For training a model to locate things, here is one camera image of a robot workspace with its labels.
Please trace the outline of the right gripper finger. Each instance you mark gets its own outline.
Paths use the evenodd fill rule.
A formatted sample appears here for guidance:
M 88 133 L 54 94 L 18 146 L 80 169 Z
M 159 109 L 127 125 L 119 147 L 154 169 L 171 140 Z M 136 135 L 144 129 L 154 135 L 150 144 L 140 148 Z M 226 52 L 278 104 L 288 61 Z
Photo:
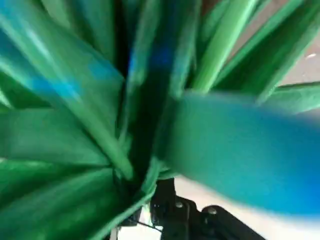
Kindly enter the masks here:
M 151 222 L 162 240 L 259 240 L 260 235 L 218 205 L 201 211 L 176 194 L 175 179 L 159 180 L 150 202 Z

